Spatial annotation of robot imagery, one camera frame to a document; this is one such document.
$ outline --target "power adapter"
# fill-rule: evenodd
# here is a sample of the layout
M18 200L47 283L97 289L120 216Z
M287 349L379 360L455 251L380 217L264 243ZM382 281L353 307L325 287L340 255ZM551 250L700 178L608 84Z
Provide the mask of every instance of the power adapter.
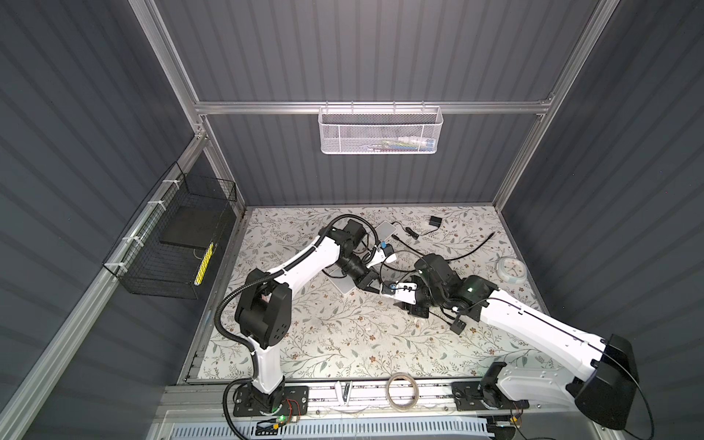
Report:
M428 234L430 234L430 233L432 233L432 232L435 232L435 231L437 231L438 229L440 229L440 225L442 225L442 218L440 218L440 217L435 217L434 215L431 215L431 216L430 216L430 221L428 221L428 224L430 224L431 226L435 226L437 229L432 230L432 231L430 231L430 232L426 232L426 233L424 233L423 235L428 235ZM420 237L420 235L421 235L421 234L418 234L416 231L412 230L411 228L409 228L408 226L404 227L403 230L406 231L406 234L408 234L408 235L410 235L411 237L413 237L414 240L418 240L418 237Z
M462 333L462 331L465 329L466 326L467 326L467 324L460 319L459 315L457 315L457 317L455 318L455 321L450 326L450 330L452 330L456 334L460 334L460 333Z
M440 227L440 225L442 225L442 218L431 215L428 223L430 223L431 226Z

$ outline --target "floral pattern surface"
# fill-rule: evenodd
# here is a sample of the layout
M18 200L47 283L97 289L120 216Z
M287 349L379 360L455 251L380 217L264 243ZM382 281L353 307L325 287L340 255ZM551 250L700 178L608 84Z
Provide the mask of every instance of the floral pattern surface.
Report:
M432 230L427 224L429 216L442 217L440 230L418 240L402 231L397 234L421 252L446 258L467 253L494 232L477 252L453 261L452 268L461 277L476 274L495 282L540 310L528 282L520 286L506 284L496 275L496 261L515 256L515 252L491 206L255 208L227 291L242 285L252 269L267 270L291 258L340 213L361 215L373 225L384 220L397 221L419 233ZM412 268L417 257L399 252L404 246L391 241L398 260L390 265ZM398 281L403 274L383 269L382 276ZM235 304L233 301L226 309L222 321L237 333ZM438 308L431 311L440 315ZM433 315L427 320L414 318L394 306L391 298L359 289L343 295L320 273L294 298L291 327L280 343L282 370L293 378L388 377L399 371L416 377L447 377L482 375L495 360L525 367L556 366L547 355L513 335L463 319L467 327L458 336L445 320ZM251 361L246 349L213 330L199 377L230 379L249 375Z

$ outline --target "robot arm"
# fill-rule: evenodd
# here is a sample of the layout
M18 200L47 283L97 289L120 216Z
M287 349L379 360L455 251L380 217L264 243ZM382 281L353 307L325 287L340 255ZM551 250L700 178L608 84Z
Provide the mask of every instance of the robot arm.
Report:
M409 283L393 289L382 286L381 291L372 288L379 274L371 267L392 256L393 250L390 246L385 249L375 237L375 245L363 260L352 252L364 236L363 226L351 220L338 230L333 223L283 265L268 272L250 272L245 285L233 292L241 293L235 320L247 338L242 343L252 348L253 362L258 365L254 398L265 408L277 408L282 401L284 376L278 343L291 324L291 300L322 269L337 264L357 287L401 301L397 305L411 315L428 318L429 307L435 306L453 310L457 314L454 325L461 324L457 333L465 325L460 316L465 315L520 337L563 365L555 370L534 370L493 363L476 390L488 406L512 408L534 399L576 404L595 422L623 429L638 380L628 341L616 335L606 341L570 327L476 275L460 279L441 256L434 254L416 262L417 274ZM225 305L233 294L223 301ZM221 334L237 340L221 331L222 325L217 326L217 313L215 319Z
M284 376L278 343L291 325L291 302L298 291L321 270L337 264L343 273L353 278L357 287L379 292L370 286L379 279L371 266L383 261L392 252L391 247L384 249L385 244L378 241L372 229L375 244L360 258L353 250L365 235L364 227L354 220L348 221L344 229L333 227L337 220L345 217L358 218L371 228L366 220L354 215L334 219L312 243L287 262L267 272L252 270L245 285L227 296L216 311L215 327L219 333L250 349L256 372L254 397L265 408L277 408L282 401ZM234 318L246 340L231 334L220 323L222 311L236 295L240 295L240 299Z

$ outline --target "aluminum rail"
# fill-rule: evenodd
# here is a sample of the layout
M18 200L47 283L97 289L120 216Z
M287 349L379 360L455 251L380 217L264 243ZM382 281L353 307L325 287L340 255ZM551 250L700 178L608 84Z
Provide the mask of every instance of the aluminum rail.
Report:
M440 107L445 115L530 114L544 115L550 109L548 101L433 101L433 102L238 102L199 101L199 115L317 115L330 113L422 113Z
M139 25L144 31L147 41L149 41L156 58L159 60L164 75L166 75L174 94L181 104L186 118L188 118L193 132L196 134L205 132L210 138L210 142L203 151L215 172L215 176L218 179L232 180L237 183L207 118L199 115L194 108L194 104L198 101L198 94L188 77L186 68L169 35L155 0L129 0L129 3L134 15L137 17L137 21L139 21ZM239 185L236 185L236 190L237 203L241 213L244 211L246 203L240 192Z

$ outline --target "dark gray wall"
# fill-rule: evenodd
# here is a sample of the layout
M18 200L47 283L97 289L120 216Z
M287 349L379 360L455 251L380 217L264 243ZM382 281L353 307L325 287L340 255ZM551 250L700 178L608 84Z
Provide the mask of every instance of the dark gray wall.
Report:
M491 202L534 115L447 115L438 152L329 155L312 115L208 117L247 204Z
M0 114L1 408L192 131L124 1L0 2ZM116 293L26 438L143 431L199 306Z
M704 415L703 35L704 1L622 1L503 211L549 311L633 343L658 439Z
M547 97L594 0L158 0L202 101Z
M157 4L202 101L521 101L548 96L596 2ZM534 118L447 115L422 157L326 156L312 116L210 120L249 205L306 205L492 201Z

